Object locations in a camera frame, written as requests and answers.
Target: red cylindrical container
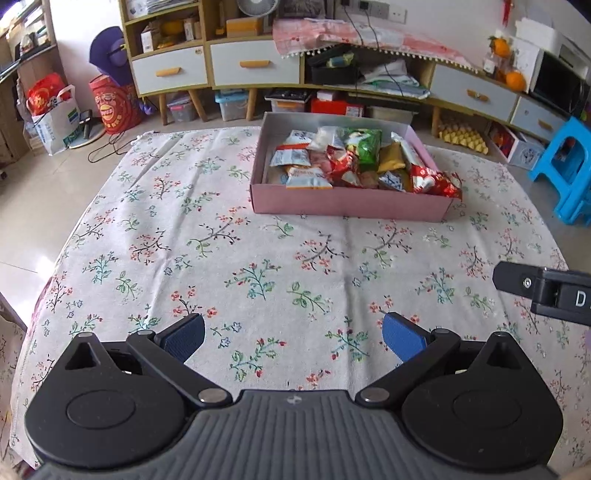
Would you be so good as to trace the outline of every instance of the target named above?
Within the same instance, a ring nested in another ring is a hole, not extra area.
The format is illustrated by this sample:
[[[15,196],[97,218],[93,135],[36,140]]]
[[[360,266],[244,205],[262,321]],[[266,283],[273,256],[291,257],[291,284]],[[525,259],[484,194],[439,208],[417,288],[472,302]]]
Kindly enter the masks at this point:
[[[124,132],[142,121],[133,83],[120,87],[108,75],[100,75],[88,85],[108,134]]]

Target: red box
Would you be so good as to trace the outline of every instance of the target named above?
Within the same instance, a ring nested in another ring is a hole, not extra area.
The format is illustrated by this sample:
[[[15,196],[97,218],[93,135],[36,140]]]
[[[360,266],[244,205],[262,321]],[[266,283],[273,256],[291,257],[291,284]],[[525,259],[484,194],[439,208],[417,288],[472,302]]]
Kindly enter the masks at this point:
[[[312,99],[312,113],[328,113],[329,115],[363,116],[363,105],[353,105],[346,100]]]

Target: white shopping bag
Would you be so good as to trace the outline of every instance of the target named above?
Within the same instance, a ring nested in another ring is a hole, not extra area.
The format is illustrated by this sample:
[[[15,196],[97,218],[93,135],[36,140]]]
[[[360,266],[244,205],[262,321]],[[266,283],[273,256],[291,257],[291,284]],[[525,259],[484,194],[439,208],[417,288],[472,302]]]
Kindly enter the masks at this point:
[[[33,123],[47,153],[54,155],[64,151],[80,135],[80,111],[74,97],[74,86],[68,85],[57,94],[71,92],[72,98],[60,102],[43,115],[33,115]]]

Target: pink cloth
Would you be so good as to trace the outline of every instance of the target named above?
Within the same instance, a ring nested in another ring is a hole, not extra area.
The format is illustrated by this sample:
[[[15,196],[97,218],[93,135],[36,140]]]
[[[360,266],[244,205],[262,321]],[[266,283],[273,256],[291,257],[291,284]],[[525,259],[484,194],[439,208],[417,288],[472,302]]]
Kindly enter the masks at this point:
[[[275,20],[273,40],[277,51],[287,56],[318,50],[335,43],[349,43],[477,70],[460,52],[422,33],[410,32],[400,25],[374,18],[370,26],[362,15],[350,14],[350,18],[351,22],[311,18]]]

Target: snack package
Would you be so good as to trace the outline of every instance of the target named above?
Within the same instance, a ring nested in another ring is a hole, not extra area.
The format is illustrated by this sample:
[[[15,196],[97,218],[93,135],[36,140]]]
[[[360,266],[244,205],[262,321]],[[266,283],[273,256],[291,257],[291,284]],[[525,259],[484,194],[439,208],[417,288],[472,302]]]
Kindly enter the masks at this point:
[[[411,165],[415,193],[428,193],[449,198],[462,199],[462,190],[455,186],[441,171]]]
[[[345,133],[341,127],[319,127],[312,142],[308,145],[308,150],[326,152],[328,146],[344,150],[344,136]]]
[[[330,180],[332,174],[332,165],[328,155],[325,152],[315,152],[313,150],[308,150],[308,157],[310,158],[310,164],[313,167],[318,167],[321,169]]]
[[[314,134],[302,130],[292,130],[284,142],[277,147],[270,167],[281,167],[287,165],[300,165],[310,167],[310,160],[306,147],[312,141]]]
[[[318,167],[290,167],[287,170],[288,189],[331,189],[332,185]]]
[[[379,151],[378,173],[406,167],[399,142],[392,142]]]
[[[399,175],[391,171],[385,172],[378,178],[379,184],[387,189],[398,190],[399,192],[405,192],[404,184]]]
[[[314,138],[314,132],[304,132],[303,130],[292,130],[290,136],[285,139],[283,145],[309,145]]]
[[[358,160],[353,152],[328,147],[326,154],[332,165],[333,181],[342,181],[345,186],[361,187],[357,176]]]
[[[414,147],[411,144],[409,144],[405,139],[403,139],[403,137],[401,137],[395,132],[392,132],[390,137],[392,138],[392,142],[400,143],[400,147],[402,148],[404,156],[411,165],[418,165],[419,167],[425,166],[425,164],[421,160],[421,157],[419,157]]]
[[[378,188],[378,174],[374,171],[364,171],[359,175],[359,180],[364,189]]]
[[[359,159],[359,171],[377,170],[382,131],[369,128],[348,128],[345,146]]]
[[[271,159],[269,166],[281,167],[287,165],[310,167],[308,151],[305,148],[301,148],[300,145],[280,145],[277,147],[277,150],[275,150],[275,153],[273,153],[273,158]]]

